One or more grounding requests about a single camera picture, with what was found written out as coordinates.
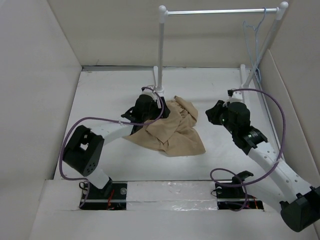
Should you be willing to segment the blue wire hanger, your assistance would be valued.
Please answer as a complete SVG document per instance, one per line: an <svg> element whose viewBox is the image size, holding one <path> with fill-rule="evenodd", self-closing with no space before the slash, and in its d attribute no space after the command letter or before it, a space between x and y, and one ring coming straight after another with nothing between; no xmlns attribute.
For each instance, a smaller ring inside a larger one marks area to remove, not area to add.
<svg viewBox="0 0 320 240"><path fill-rule="evenodd" d="M247 21L243 21L242 23L242 29L243 29L243 34L244 34L244 40L245 40L245 45L246 45L246 50L249 56L249 60L251 63L251 69L253 70L254 77L258 83L261 83L262 77L261 77L261 71L259 69L259 65L257 64L255 66L255 61L258 60L258 55L259 55L259 30L261 24L264 22L264 19L267 14L267 9L264 7L263 8L263 17L257 24L257 26L254 25L249 25ZM252 29L254 32L254 53L255 53L255 58L253 58L252 51L250 49L249 43L248 43L248 38L247 38L247 29Z"/></svg>

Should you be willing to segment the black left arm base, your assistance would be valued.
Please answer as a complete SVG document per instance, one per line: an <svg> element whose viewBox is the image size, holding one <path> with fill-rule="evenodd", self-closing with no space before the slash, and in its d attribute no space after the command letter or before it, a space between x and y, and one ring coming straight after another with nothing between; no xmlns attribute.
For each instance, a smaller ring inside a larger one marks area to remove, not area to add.
<svg viewBox="0 0 320 240"><path fill-rule="evenodd" d="M98 189L93 184L81 181L81 198L79 208L81 210L124 211L127 209L128 183L114 181L106 189Z"/></svg>

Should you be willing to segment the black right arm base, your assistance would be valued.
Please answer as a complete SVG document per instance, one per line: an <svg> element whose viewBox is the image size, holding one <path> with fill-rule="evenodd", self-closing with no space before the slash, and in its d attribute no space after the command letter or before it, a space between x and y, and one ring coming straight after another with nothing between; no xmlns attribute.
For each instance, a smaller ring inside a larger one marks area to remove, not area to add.
<svg viewBox="0 0 320 240"><path fill-rule="evenodd" d="M210 194L216 197L218 210L239 211L243 204L243 210L264 210L263 202L249 194L245 198L245 191L241 187L225 187L215 183Z"/></svg>

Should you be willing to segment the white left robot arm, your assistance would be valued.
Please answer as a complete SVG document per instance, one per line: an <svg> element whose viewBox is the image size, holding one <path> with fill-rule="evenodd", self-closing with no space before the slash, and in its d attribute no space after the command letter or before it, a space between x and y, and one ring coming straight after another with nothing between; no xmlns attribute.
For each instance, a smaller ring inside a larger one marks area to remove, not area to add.
<svg viewBox="0 0 320 240"><path fill-rule="evenodd" d="M104 119L105 124L95 128L82 125L78 120L67 133L59 156L59 170L63 163L73 168L94 186L100 198L111 194L112 179L98 166L103 147L114 140L131 136L143 127L170 114L165 98L148 87L138 97L135 105L121 115L119 120Z"/></svg>

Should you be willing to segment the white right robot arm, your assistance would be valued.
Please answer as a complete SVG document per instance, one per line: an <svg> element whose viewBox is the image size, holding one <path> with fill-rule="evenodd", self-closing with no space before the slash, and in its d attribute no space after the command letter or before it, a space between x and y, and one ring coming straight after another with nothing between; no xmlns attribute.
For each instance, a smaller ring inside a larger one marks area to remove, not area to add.
<svg viewBox="0 0 320 240"><path fill-rule="evenodd" d="M320 219L319 187L313 187L278 157L267 137L251 125L251 113L244 103L219 100L205 114L211 124L225 127L234 144L277 185L280 192L264 191L260 199L270 202L291 230L301 232Z"/></svg>

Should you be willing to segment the beige t shirt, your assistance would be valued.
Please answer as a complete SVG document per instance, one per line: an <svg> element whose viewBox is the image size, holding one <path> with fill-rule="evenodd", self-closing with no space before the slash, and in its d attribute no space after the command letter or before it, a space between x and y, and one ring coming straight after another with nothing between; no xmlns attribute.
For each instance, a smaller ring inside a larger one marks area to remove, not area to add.
<svg viewBox="0 0 320 240"><path fill-rule="evenodd" d="M179 96L166 102L170 114L167 118L143 126L125 139L141 147L164 152L169 157L197 156L206 152L194 129L198 110L190 101Z"/></svg>

